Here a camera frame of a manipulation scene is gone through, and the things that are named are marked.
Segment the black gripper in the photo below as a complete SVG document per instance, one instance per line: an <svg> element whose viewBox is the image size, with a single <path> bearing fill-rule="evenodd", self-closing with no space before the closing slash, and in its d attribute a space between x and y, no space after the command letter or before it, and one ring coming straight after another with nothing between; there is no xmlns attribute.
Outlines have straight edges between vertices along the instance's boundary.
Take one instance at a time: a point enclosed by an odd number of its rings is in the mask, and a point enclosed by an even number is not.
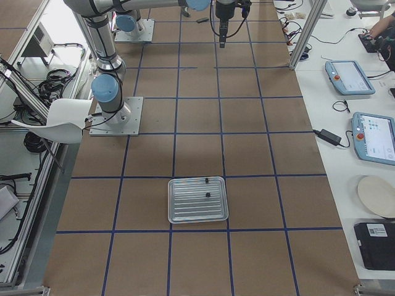
<svg viewBox="0 0 395 296"><path fill-rule="evenodd" d="M220 21L219 25L219 45L225 48L227 41L228 22L234 17L236 8L235 0L217 0L215 2L215 15Z"/></svg>

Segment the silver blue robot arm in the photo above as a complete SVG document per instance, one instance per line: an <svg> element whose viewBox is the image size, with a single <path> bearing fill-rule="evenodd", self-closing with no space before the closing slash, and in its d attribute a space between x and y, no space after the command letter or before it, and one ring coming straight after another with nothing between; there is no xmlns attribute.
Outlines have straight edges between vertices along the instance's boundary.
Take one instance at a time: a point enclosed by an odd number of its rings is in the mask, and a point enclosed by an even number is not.
<svg viewBox="0 0 395 296"><path fill-rule="evenodd" d="M127 130L133 111L123 95L126 65L115 48L110 28L109 12L120 14L117 26L122 31L137 31L141 9L187 7L202 11L212 7L211 1L65 1L76 17L82 19L80 28L86 31L89 48L96 54L99 75L91 90L101 108L101 122L92 128L109 128L116 135L133 134Z"/></svg>

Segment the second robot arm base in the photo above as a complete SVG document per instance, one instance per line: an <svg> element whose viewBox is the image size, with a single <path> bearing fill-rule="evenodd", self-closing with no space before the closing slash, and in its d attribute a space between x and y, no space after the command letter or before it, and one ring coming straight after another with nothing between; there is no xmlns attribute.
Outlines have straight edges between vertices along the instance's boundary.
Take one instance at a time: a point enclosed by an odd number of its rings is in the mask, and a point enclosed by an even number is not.
<svg viewBox="0 0 395 296"><path fill-rule="evenodd" d="M115 18L117 30L114 41L116 43L151 43L154 32L154 19L137 20L131 14L120 14Z"/></svg>

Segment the operator hand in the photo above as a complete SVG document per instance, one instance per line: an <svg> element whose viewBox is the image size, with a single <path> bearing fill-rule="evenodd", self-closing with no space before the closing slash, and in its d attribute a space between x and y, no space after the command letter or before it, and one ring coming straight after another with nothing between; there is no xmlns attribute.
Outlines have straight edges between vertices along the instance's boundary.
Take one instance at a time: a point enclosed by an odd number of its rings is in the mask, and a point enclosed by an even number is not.
<svg viewBox="0 0 395 296"><path fill-rule="evenodd" d="M385 31L387 25L385 25L384 23L376 23L374 26L372 26L372 28L369 31L369 35L372 38L376 38L378 36L380 36L382 34L383 31Z"/></svg>

